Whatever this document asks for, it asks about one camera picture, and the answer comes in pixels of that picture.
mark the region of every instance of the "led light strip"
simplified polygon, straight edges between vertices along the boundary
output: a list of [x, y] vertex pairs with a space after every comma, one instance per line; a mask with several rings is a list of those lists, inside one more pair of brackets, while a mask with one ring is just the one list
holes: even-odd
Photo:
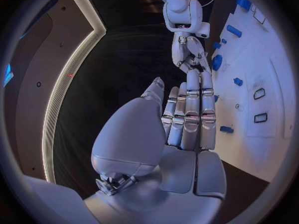
[[62, 69], [48, 102], [42, 131], [42, 158], [45, 177], [48, 182], [55, 182], [53, 165], [53, 142], [55, 127], [61, 104], [73, 77], [81, 64], [98, 43], [99, 37], [92, 31], [77, 47]]

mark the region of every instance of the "blue light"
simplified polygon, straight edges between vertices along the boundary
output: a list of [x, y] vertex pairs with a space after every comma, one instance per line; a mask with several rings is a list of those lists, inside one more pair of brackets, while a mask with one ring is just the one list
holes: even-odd
[[12, 79], [13, 73], [11, 72], [10, 64], [7, 65], [6, 72], [5, 72], [5, 79], [4, 79], [4, 86]]

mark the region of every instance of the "illuminated strip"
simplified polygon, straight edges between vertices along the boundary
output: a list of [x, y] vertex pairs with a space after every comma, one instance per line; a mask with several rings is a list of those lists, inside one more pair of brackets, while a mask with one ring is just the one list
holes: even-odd
[[74, 75], [81, 64], [98, 43], [99, 37], [92, 31], [71, 55], [62, 69], [48, 102], [42, 131], [42, 158], [45, 177], [48, 182], [55, 183], [53, 165], [53, 142], [59, 110]]

